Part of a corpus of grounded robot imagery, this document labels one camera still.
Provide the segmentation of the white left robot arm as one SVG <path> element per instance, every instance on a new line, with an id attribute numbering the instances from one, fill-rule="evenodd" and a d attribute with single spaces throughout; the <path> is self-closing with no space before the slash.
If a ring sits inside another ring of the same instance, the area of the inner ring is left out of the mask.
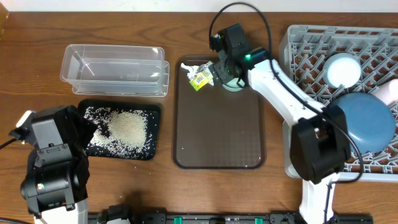
<path id="1" fill-rule="evenodd" d="M 88 197 L 90 172 L 85 149 L 96 125 L 70 105 L 26 111 L 16 128 L 22 140 L 34 147 L 21 183 L 29 213 L 43 218 L 55 209 L 76 211 L 78 203 Z"/>

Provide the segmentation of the yellow snack wrapper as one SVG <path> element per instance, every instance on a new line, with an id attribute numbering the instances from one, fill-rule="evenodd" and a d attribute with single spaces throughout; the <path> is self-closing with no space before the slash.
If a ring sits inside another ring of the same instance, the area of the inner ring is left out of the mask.
<path id="1" fill-rule="evenodd" d="M 198 91 L 205 85 L 214 85 L 214 76 L 210 71 L 210 66 L 213 65 L 213 62 L 207 62 L 200 66 L 192 66 L 192 71 L 187 74 L 189 79 L 189 84 Z"/>

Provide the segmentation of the dark blue bowl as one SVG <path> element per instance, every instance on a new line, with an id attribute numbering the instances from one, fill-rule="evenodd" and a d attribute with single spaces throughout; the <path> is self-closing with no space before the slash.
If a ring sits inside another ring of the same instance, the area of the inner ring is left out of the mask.
<path id="1" fill-rule="evenodd" d="M 376 153 L 392 141 L 396 122 L 389 107 L 367 93 L 349 93 L 331 103 L 339 106 L 346 117 L 348 134 L 360 153 Z"/>

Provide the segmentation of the light blue bowl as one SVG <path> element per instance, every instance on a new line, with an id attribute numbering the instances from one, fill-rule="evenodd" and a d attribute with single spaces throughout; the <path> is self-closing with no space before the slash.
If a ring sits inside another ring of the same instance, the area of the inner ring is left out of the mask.
<path id="1" fill-rule="evenodd" d="M 338 53 L 326 60 L 323 65 L 326 71 L 325 83 L 332 88 L 349 88 L 354 86 L 361 76 L 361 66 L 356 56 Z"/>

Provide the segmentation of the green bowl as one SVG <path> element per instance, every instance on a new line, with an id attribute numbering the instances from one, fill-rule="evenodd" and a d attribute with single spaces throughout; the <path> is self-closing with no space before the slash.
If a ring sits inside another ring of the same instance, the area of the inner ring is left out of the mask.
<path id="1" fill-rule="evenodd" d="M 222 87 L 228 91 L 236 92 L 241 91 L 245 87 L 245 82 L 238 78 L 234 78 L 226 84 L 222 84 Z"/>

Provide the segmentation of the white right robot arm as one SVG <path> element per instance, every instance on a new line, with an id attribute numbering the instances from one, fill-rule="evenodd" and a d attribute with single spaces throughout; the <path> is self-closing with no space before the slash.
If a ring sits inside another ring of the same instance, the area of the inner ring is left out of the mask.
<path id="1" fill-rule="evenodd" d="M 340 172 L 351 155 L 345 113 L 309 97 L 263 48 L 214 47 L 215 78 L 228 88 L 245 86 L 263 96 L 289 127 L 289 166 L 302 179 L 299 213 L 306 223 L 328 223 Z"/>

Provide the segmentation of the pink cup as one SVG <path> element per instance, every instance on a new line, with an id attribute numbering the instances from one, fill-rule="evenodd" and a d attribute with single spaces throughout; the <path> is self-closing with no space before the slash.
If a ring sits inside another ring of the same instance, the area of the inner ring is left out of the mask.
<path id="1" fill-rule="evenodd" d="M 398 80 L 393 79 L 385 84 L 382 85 L 382 90 L 374 95 L 376 98 L 381 100 L 387 106 L 397 102 L 398 97 Z"/>

